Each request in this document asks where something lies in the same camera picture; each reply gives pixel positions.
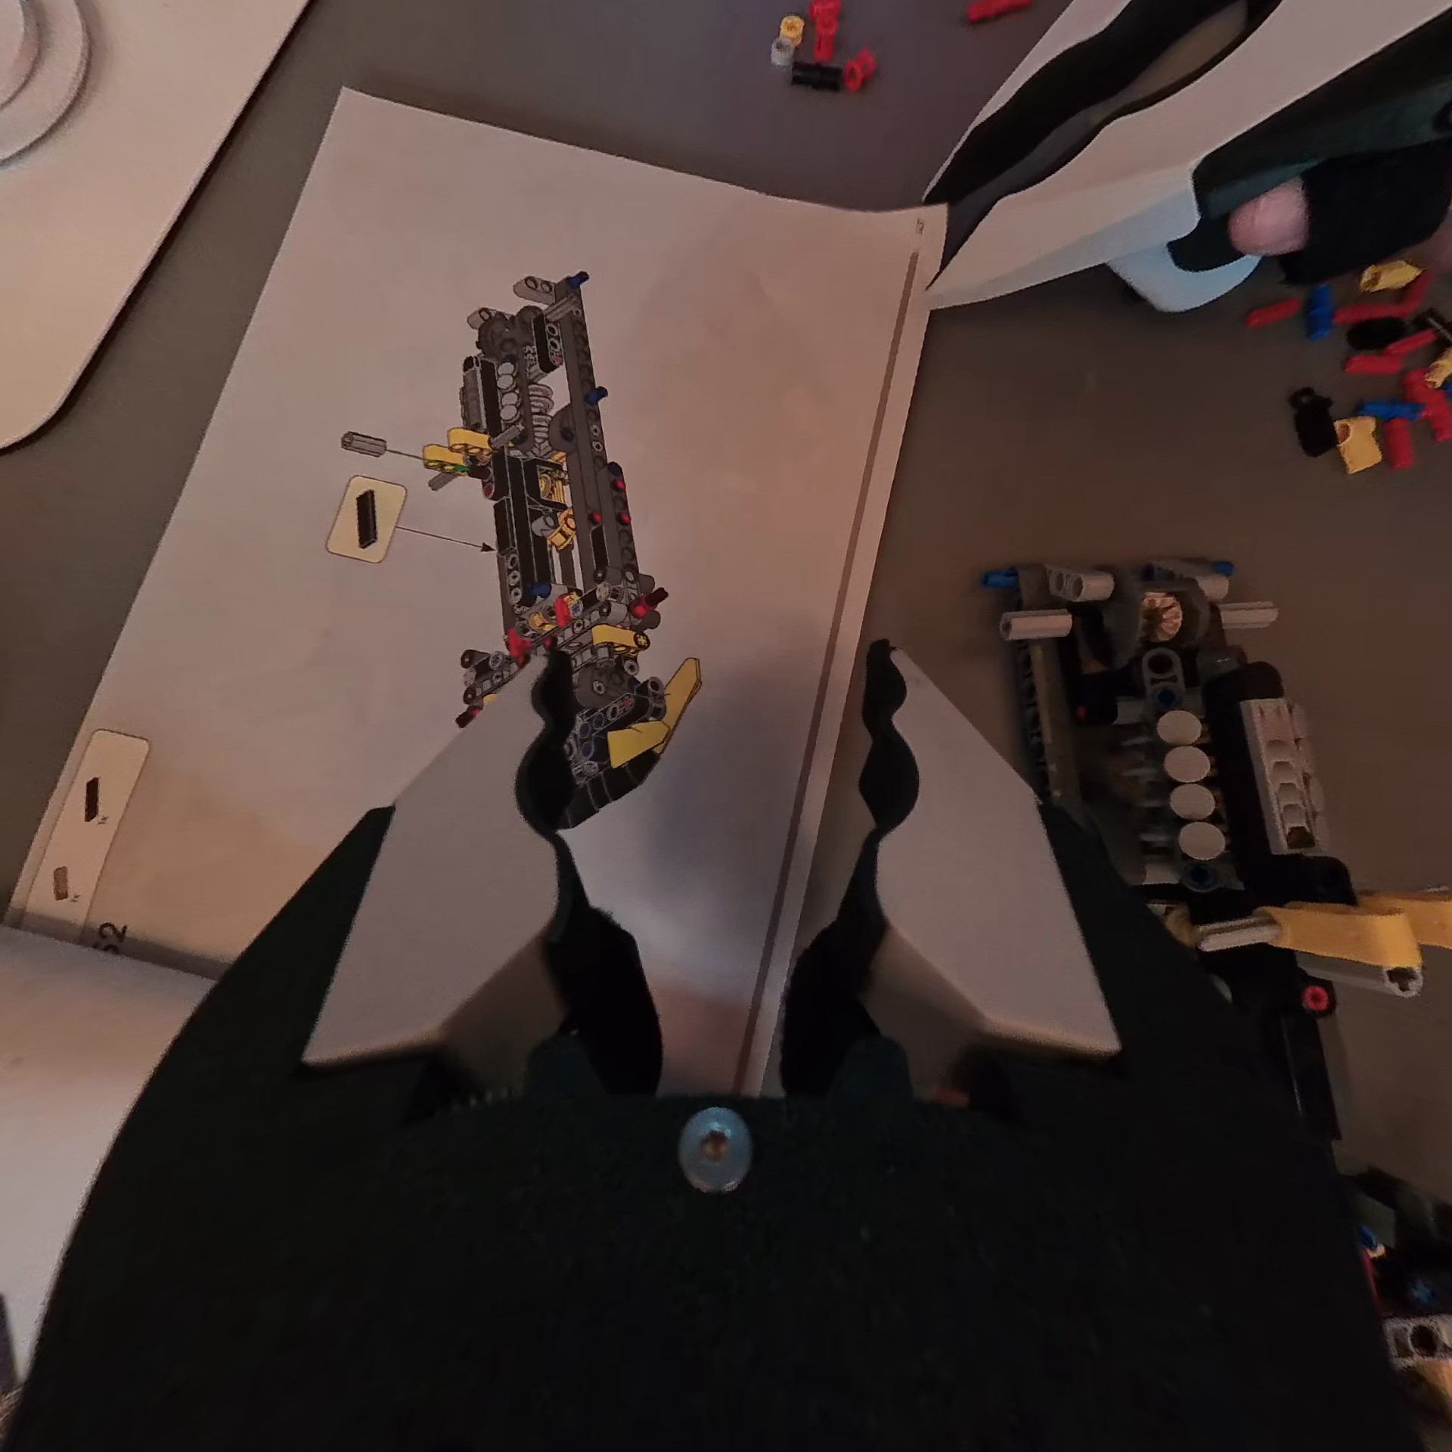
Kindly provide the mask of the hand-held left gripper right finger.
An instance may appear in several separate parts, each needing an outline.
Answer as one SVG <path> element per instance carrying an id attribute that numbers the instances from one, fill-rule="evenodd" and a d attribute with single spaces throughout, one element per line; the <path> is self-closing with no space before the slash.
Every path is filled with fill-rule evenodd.
<path id="1" fill-rule="evenodd" d="M 825 1097 L 889 1041 L 920 1100 L 984 1100 L 998 1054 L 1110 1062 L 1121 1036 L 1041 801 L 903 649 L 865 659 L 870 825 L 836 917 L 792 967 L 789 1097 Z"/>

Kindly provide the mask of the lego car chassis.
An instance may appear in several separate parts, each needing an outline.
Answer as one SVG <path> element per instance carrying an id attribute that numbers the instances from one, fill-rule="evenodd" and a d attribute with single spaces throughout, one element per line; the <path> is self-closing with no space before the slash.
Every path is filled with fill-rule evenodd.
<path id="1" fill-rule="evenodd" d="M 1416 1449 L 1449 1411 L 1449 1294 L 1366 1258 L 1321 1038 L 1354 991 L 1409 998 L 1449 893 L 1361 896 L 1325 841 L 1309 734 L 1235 630 L 1214 561 L 991 573 L 1053 863 L 1123 1050 L 1100 1069 L 983 1050 L 989 1187 L 1045 1194 L 1027 1330 L 1133 1432 L 1252 1449 Z"/>

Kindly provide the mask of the person's right hand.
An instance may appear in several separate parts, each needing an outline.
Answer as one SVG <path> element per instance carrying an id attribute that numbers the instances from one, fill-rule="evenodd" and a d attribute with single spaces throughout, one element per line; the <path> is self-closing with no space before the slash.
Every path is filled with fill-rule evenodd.
<path id="1" fill-rule="evenodd" d="M 1282 258 L 1304 251 L 1313 208 L 1301 179 L 1245 201 L 1228 217 L 1228 243 L 1242 257 Z"/>

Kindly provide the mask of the white document stand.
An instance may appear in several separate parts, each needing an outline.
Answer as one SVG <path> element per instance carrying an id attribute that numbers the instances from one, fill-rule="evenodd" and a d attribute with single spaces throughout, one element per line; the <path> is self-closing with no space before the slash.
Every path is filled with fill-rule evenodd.
<path id="1" fill-rule="evenodd" d="M 2 445 L 63 409 L 305 3 L 2 4 Z"/>

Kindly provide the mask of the lego instruction booklet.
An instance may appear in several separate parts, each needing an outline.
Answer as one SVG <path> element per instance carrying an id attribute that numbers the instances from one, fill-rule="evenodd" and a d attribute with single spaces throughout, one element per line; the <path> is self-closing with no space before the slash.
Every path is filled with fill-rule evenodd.
<path id="1" fill-rule="evenodd" d="M 927 329 L 934 212 L 837 212 L 346 92 L 4 931 L 4 1299 L 21 1368 L 165 1031 L 594 589 L 592 388 L 633 545 L 587 647 L 701 685 L 571 834 L 639 939 L 664 1090 L 760 1086 Z"/>

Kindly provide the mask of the small red black pin cluster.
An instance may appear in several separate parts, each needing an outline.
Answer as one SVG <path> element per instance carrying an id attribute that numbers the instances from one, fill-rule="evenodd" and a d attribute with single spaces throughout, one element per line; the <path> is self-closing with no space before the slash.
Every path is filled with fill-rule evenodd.
<path id="1" fill-rule="evenodd" d="M 810 3 L 779 22 L 770 60 L 792 87 L 860 96 L 879 75 L 879 56 L 867 46 L 849 49 L 853 39 L 844 32 L 844 3 Z"/>

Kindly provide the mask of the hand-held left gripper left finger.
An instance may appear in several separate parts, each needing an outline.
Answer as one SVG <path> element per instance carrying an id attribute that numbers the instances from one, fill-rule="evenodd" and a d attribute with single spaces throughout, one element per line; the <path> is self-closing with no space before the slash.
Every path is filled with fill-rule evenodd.
<path id="1" fill-rule="evenodd" d="M 569 661 L 545 653 L 397 799 L 305 1052 L 310 1067 L 416 1052 L 518 1088 L 562 1029 L 618 1095 L 661 1086 L 637 946 L 599 914 L 559 827 L 575 780 Z"/>

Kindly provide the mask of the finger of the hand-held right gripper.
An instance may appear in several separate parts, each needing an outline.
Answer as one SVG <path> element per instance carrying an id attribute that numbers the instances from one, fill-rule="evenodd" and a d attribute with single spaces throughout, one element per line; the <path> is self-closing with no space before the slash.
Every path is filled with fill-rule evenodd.
<path id="1" fill-rule="evenodd" d="M 1000 203 L 1053 177 L 1117 117 L 1192 80 L 1247 28 L 1249 4 L 1133 3 L 1038 63 L 974 122 L 925 196 L 948 212 L 941 265 Z"/>
<path id="2" fill-rule="evenodd" d="M 1038 63 L 1098 30 L 1046 30 L 974 122 Z M 1010 298 L 1190 232 L 1195 167 L 1287 106 L 1287 58 L 1287 28 L 1247 28 L 1193 79 L 1107 124 L 1060 172 L 1000 203 L 953 264 L 939 264 L 929 307 Z M 948 212 L 932 208 L 945 213 L 945 248 Z"/>

